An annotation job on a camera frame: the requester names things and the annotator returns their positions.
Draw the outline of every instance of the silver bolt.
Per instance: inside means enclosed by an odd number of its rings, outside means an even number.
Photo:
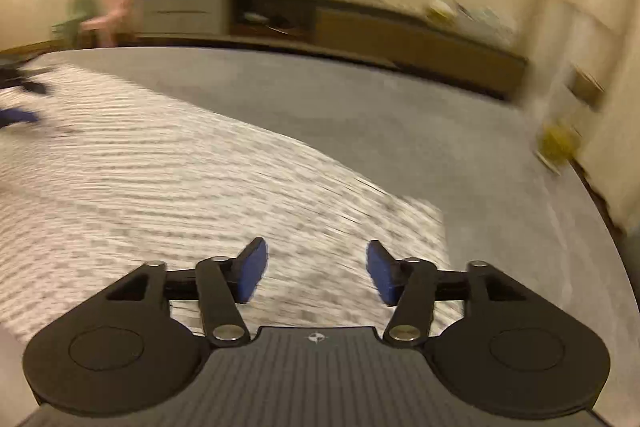
[[[395,341],[411,342],[420,338],[420,330],[415,326],[403,324],[391,328],[389,336]]]
[[[219,341],[236,341],[244,335],[244,329],[235,324],[223,324],[213,330],[213,336]]]

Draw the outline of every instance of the white crosshair logo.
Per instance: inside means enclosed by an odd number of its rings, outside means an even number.
[[[309,335],[307,338],[314,344],[318,344],[324,341],[326,339],[326,336],[316,331],[315,333],[311,333],[311,335]]]

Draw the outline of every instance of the pink chair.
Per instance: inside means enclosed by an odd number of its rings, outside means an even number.
[[[81,23],[80,28],[82,31],[97,30],[100,47],[113,48],[116,29],[129,17],[132,0],[102,0],[102,3],[106,14]]]

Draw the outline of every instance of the green chair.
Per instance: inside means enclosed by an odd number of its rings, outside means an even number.
[[[99,15],[98,0],[67,0],[68,20],[51,29],[54,40],[61,41],[67,50],[79,47],[80,25]]]

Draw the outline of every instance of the white textured rug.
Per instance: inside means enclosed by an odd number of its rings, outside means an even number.
[[[252,330],[383,328],[371,239],[449,267],[436,208],[303,143],[69,65],[38,79],[53,96],[0,92],[46,118],[0,130],[0,323],[23,341],[145,261],[191,268],[255,236],[270,261],[241,307]],[[172,315],[199,330],[196,304]],[[432,331],[459,317],[438,304]]]

